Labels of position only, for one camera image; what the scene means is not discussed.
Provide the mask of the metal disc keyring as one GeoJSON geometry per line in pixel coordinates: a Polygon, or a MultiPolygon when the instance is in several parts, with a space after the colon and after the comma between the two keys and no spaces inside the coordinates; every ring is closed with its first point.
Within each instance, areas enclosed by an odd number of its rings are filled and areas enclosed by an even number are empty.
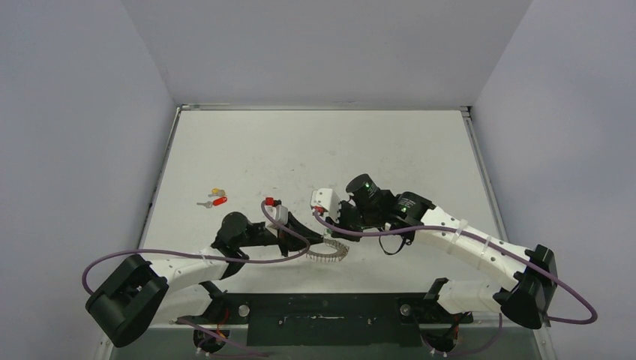
{"type": "Polygon", "coordinates": [[[332,238],[324,238],[319,244],[312,245],[305,256],[318,263],[336,263],[349,253],[350,247],[332,238]]]}

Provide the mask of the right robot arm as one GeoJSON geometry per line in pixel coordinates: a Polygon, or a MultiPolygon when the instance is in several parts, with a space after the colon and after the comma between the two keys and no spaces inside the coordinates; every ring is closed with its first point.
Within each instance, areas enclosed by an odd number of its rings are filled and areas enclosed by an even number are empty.
{"type": "Polygon", "coordinates": [[[457,219],[431,200],[405,191],[393,194],[361,174],[347,186],[348,200],[329,188],[315,190],[312,203],[337,227],[334,236],[357,242],[367,229],[410,228],[401,234],[407,245],[421,242],[472,266],[487,280],[441,278],[424,300],[426,316],[441,322],[451,314],[499,313],[528,329],[540,329],[557,289],[554,252],[541,244],[533,249],[492,237],[457,219]]]}

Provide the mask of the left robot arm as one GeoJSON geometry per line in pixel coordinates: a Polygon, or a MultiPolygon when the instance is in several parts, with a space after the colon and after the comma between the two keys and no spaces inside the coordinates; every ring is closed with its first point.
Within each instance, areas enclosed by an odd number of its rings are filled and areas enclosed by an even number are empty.
{"type": "Polygon", "coordinates": [[[212,244],[200,253],[151,250],[160,259],[145,259],[141,252],[121,252],[122,263],[89,293],[85,309],[115,347],[133,343],[150,326],[199,317],[205,323],[218,321],[224,303],[214,281],[237,274],[251,262],[247,247],[275,246],[279,262],[306,254],[324,237],[299,223],[282,205],[267,207],[273,223],[250,221],[234,211],[220,223],[212,244]]]}

